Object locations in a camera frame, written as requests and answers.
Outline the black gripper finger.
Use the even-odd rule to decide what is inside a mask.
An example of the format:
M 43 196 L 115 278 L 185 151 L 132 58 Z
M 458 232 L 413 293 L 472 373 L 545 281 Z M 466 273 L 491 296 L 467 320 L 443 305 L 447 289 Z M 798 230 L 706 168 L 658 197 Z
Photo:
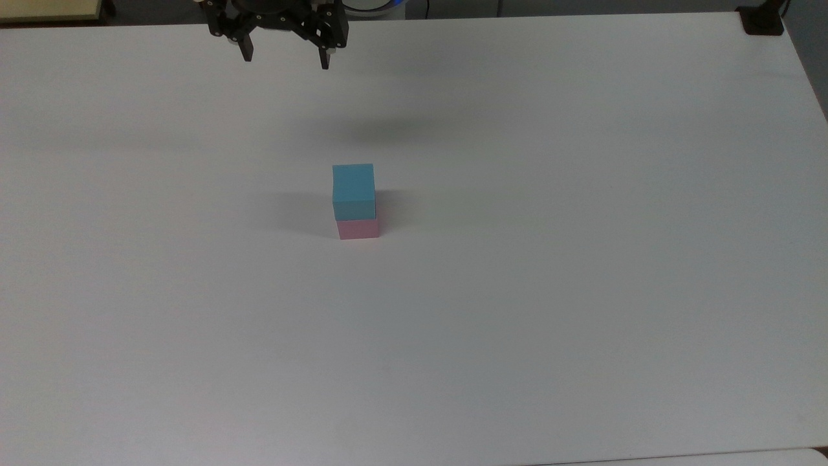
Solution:
M 329 70 L 335 51 L 348 44 L 349 24 L 343 4 L 311 4 L 310 14 L 303 21 L 308 41 L 318 47 L 320 66 Z
M 228 17 L 225 6 L 207 6 L 207 24 L 210 34 L 225 36 L 239 47 L 246 62 L 252 61 L 254 45 L 250 33 L 254 29 L 254 16 L 239 13 L 236 17 Z

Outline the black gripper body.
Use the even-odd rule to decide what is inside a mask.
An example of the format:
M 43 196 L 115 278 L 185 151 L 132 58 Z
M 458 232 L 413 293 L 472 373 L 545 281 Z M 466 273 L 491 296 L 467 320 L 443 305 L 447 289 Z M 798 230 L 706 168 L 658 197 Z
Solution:
M 336 1 L 231 1 L 235 12 L 254 16 L 254 24 L 269 29 L 287 29 L 281 18 L 303 26 L 303 21 L 310 14 L 311 4 L 337 4 Z

